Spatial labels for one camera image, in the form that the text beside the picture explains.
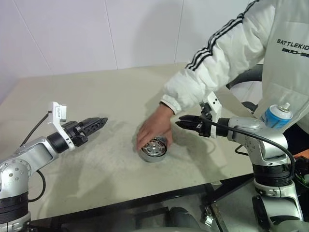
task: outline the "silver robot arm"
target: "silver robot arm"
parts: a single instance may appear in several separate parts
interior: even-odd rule
[[[107,118],[88,118],[82,122],[66,120],[66,106],[51,103],[48,122],[57,132],[40,137],[18,148],[13,155],[0,160],[0,232],[27,232],[28,182],[42,167],[58,158],[65,150],[73,150],[88,141],[88,135],[101,129]]]
[[[287,232],[295,229],[307,231],[308,224],[303,224],[302,211],[292,181],[294,173],[290,172],[287,155],[274,145],[239,132],[253,133],[287,148],[285,137],[254,118],[219,118],[221,104],[214,93],[208,95],[205,102],[201,104],[201,116],[185,115],[176,124],[183,129],[197,131],[200,136],[227,137],[247,149],[253,165],[255,189],[259,194],[253,197],[253,210],[260,227],[274,232],[280,229],[283,232],[282,223],[291,222],[294,230],[286,230]],[[240,131],[230,131],[227,127]]]

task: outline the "cuff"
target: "cuff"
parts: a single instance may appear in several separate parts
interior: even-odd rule
[[[161,102],[164,103],[166,106],[168,106],[174,112],[175,115],[182,111],[182,108],[180,107],[176,99],[167,94],[163,95]]]

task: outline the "table surface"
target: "table surface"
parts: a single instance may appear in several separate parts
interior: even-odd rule
[[[226,138],[203,138],[172,126],[174,144],[166,158],[146,163],[135,151],[139,126],[157,107],[164,83],[183,64],[21,79],[0,105],[0,158],[9,157],[46,114],[48,103],[68,106],[68,120],[108,117],[89,141],[64,152],[41,169],[44,196],[29,204],[32,220],[120,203],[166,191],[205,184],[252,172],[246,156],[234,153],[238,144]],[[217,96],[223,116],[251,116],[226,89]],[[197,106],[183,114],[200,114]],[[42,124],[32,139],[54,129]],[[34,174],[29,198],[39,195],[42,181]]]

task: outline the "white bracket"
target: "white bracket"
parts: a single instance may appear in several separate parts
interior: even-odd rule
[[[212,121],[218,123],[219,118],[221,118],[221,111],[222,111],[222,105],[219,102],[217,96],[214,94],[214,92],[210,92],[205,99],[204,102],[208,102],[209,106],[211,107],[211,115],[212,115]],[[211,138],[216,138],[216,126],[211,126]]]
[[[67,120],[67,106],[59,105],[57,102],[52,101],[49,105],[49,111],[51,111],[51,114],[49,114],[48,116],[47,123],[53,124],[56,131],[66,141],[69,150],[70,151],[74,150],[75,149],[74,143],[60,125],[60,122],[65,122]]]

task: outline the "jacket sleeve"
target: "jacket sleeve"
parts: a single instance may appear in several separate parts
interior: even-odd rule
[[[265,54],[276,2],[253,1],[213,34],[207,46],[165,84],[161,101],[177,114],[258,63]]]

